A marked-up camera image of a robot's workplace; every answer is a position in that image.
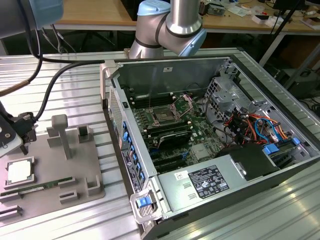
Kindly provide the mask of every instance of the wire bundle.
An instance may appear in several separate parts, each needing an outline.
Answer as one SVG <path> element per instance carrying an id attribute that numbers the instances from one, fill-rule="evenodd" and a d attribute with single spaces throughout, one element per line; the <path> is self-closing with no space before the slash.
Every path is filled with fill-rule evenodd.
<path id="1" fill-rule="evenodd" d="M 258 114 L 250 113 L 244 114 L 233 112 L 229 120 L 223 125 L 224 128 L 229 128 L 235 135 L 234 141 L 236 144 L 256 143 L 256 144 L 269 144 L 271 139 L 267 136 L 269 131 L 266 125 L 269 126 L 274 135 L 279 141 L 288 139 L 282 130 L 280 123 L 268 116 L 260 116 Z"/>
<path id="2" fill-rule="evenodd" d="M 260 116 L 257 114 L 249 114 L 248 116 L 256 119 L 256 121 L 254 123 L 255 131 L 261 138 L 265 139 L 268 143 L 270 143 L 269 139 L 266 136 L 262 135 L 261 130 L 259 131 L 259 121 L 268 123 L 268 125 L 270 125 L 275 136 L 278 138 L 279 141 L 283 141 L 283 140 L 288 139 L 288 137 L 286 136 L 286 134 L 282 130 L 280 123 L 277 122 L 276 120 L 273 120 L 273 119 L 269 118 L 268 116 Z"/>

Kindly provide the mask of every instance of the warning label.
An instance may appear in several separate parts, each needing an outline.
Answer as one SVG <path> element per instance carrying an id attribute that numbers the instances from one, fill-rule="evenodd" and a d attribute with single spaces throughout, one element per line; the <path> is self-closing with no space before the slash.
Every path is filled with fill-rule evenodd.
<path id="1" fill-rule="evenodd" d="M 189 177 L 199 197 L 202 199 L 229 189 L 216 165 L 190 172 Z"/>

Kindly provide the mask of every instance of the metal frame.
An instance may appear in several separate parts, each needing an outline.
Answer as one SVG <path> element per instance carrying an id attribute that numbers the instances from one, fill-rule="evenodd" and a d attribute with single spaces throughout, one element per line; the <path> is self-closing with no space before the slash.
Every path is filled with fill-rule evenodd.
<path id="1" fill-rule="evenodd" d="M 308 112 L 288 91 L 281 93 L 281 85 L 273 80 L 252 57 L 236 48 L 200 49 L 197 55 L 218 53 L 234 54 L 241 58 L 258 79 L 270 87 L 281 102 L 320 139 L 320 121 Z M 165 56 L 174 56 L 164 51 Z M 124 59 L 123 51 L 77 54 L 50 54 L 49 58 L 69 60 L 88 60 L 93 58 L 113 60 Z M 37 59 L 30 56 L 5 56 L 1 60 L 0 86 L 15 84 L 19 79 L 27 78 L 34 70 Z M 40 78 L 33 81 L 23 91 L 1 98 L 11 114 L 17 110 L 37 111 L 43 99 L 43 92 L 53 74 L 61 68 L 58 63 L 45 63 Z M 51 115 L 67 114 L 72 124 L 89 124 L 93 128 L 103 186 L 104 198 L 87 202 L 75 207 L 21 221 L 0 228 L 1 239 L 30 239 L 34 233 L 42 230 L 49 239 L 67 237 L 91 239 L 140 239 L 139 229 L 125 189 L 115 154 L 111 145 L 111 132 L 105 123 L 100 105 L 99 66 L 79 67 L 63 74 L 55 85 L 54 92 L 46 107 L 37 131 L 46 129 Z M 21 98 L 25 94 L 32 97 Z M 179 230 L 171 232 L 161 240 L 205 239 L 320 239 L 320 163 L 302 171 L 280 186 L 257 194 L 247 200 L 204 217 Z"/>

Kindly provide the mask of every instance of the white sticker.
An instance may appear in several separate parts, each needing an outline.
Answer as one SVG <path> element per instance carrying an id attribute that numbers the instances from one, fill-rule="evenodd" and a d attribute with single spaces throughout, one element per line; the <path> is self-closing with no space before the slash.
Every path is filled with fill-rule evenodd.
<path id="1" fill-rule="evenodd" d="M 185 171 L 180 171 L 180 172 L 176 172 L 176 173 L 174 174 L 174 176 L 175 176 L 175 178 L 176 178 L 177 180 L 186 179 L 186 178 L 189 177 L 187 170 L 185 170 Z"/>
<path id="2" fill-rule="evenodd" d="M 165 67 L 165 68 L 163 69 L 163 72 L 164 72 L 164 73 L 172 72 L 172 69 L 173 69 L 173 67 Z"/>

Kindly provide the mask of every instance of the green circuit board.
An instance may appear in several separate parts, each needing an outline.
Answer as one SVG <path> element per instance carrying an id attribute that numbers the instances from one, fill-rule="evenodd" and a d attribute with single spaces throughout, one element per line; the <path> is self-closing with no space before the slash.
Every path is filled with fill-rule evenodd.
<path id="1" fill-rule="evenodd" d="M 179 161 L 179 166 L 183 161 L 185 167 L 210 160 L 224 147 L 212 125 L 207 122 L 199 104 L 190 97 L 180 96 L 174 104 L 132 109 L 132 111 L 156 169 L 158 163 L 161 163 L 160 173 L 172 171 L 174 166 L 170 166 L 174 161 Z M 172 142 L 172 146 L 160 149 L 153 142 L 156 137 L 146 134 L 146 130 L 165 129 L 172 124 L 186 122 L 188 122 L 186 132 L 190 137 L 187 142 L 176 147 L 175 142 Z"/>

